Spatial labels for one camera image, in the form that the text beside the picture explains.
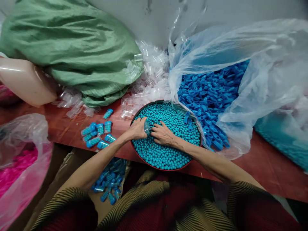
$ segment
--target person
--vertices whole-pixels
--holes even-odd
[[[81,165],[41,211],[32,230],[301,230],[297,221],[246,171],[207,149],[176,137],[161,121],[154,141],[188,153],[230,184],[228,212],[207,199],[197,177],[139,164],[127,168],[123,195],[98,224],[87,191],[127,142],[146,138],[147,118],[138,118],[116,141]]]

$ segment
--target wooden table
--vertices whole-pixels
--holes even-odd
[[[114,113],[110,117],[113,123],[112,135],[119,137],[127,130],[131,122],[130,120],[120,118],[120,100],[108,107],[103,107],[93,117],[88,117],[81,112],[74,119],[66,116],[66,113],[70,110],[69,108],[57,108],[52,104],[35,108],[29,104],[20,102],[9,108],[0,108],[0,124],[7,123],[21,115],[40,113],[45,115],[48,121],[48,138],[50,141],[87,149],[85,143],[82,141],[81,130],[92,122],[105,122],[102,116],[108,108],[114,110]],[[90,150],[95,151],[96,149],[97,147],[95,146]],[[135,153],[131,143],[124,145],[116,156],[131,161],[142,162]],[[271,194],[308,202],[308,175],[304,174],[297,165],[268,144],[256,132],[253,132],[250,152],[233,162],[250,173]],[[192,161],[181,172],[217,180],[196,161]]]

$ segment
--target wrist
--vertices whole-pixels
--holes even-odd
[[[124,133],[120,136],[119,139],[121,139],[122,142],[127,143],[127,142],[131,141],[133,138],[132,138],[132,136],[130,135],[129,132],[124,132]]]
[[[171,146],[176,149],[180,149],[181,141],[183,141],[180,137],[174,136],[171,142]]]

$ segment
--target clear plastic bag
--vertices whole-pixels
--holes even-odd
[[[219,115],[216,123],[231,145],[222,154],[229,159],[238,158],[250,149],[252,127],[257,119],[293,102],[308,87],[307,41],[305,20],[210,27],[170,49],[173,53],[168,81],[172,102],[188,110],[177,95],[182,75],[209,73],[250,59],[239,97]]]
[[[0,127],[1,167],[7,167],[27,144],[38,150],[37,160],[29,166],[0,198],[0,230],[7,230],[39,191],[46,176],[53,144],[48,141],[44,115],[28,114]]]
[[[308,96],[260,118],[255,130],[308,172]]]

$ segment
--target round tray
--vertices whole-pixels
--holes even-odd
[[[157,100],[157,101],[148,103],[147,105],[144,105],[144,106],[143,106],[142,108],[140,108],[139,111],[136,113],[136,115],[135,115],[134,118],[132,119],[131,124],[132,124],[132,123],[134,122],[134,120],[138,117],[138,115],[140,114],[140,111],[141,111],[142,109],[144,109],[144,108],[147,107],[148,105],[156,104],[156,103],[164,103],[164,101],[163,101],[163,100]],[[151,166],[151,167],[153,167],[153,168],[155,168],[155,169],[157,169],[157,170],[168,171],[168,172],[170,172],[170,171],[178,171],[178,170],[180,170],[180,169],[185,168],[185,167],[186,167],[187,165],[189,165],[190,162],[192,161],[192,160],[190,160],[187,164],[185,164],[183,167],[178,168],[178,169],[165,170],[165,169],[156,168],[156,167],[150,165],[149,163],[147,163],[144,159],[142,159],[141,156],[139,156],[139,154],[137,153],[137,151],[136,151],[136,149],[135,149],[134,144],[133,144],[132,141],[131,141],[131,144],[132,144],[133,149],[135,150],[135,153],[137,154],[137,156],[138,156],[144,163],[146,163],[147,165],[149,165],[149,166]],[[200,146],[201,146],[201,145],[202,145],[202,136],[200,136]]]

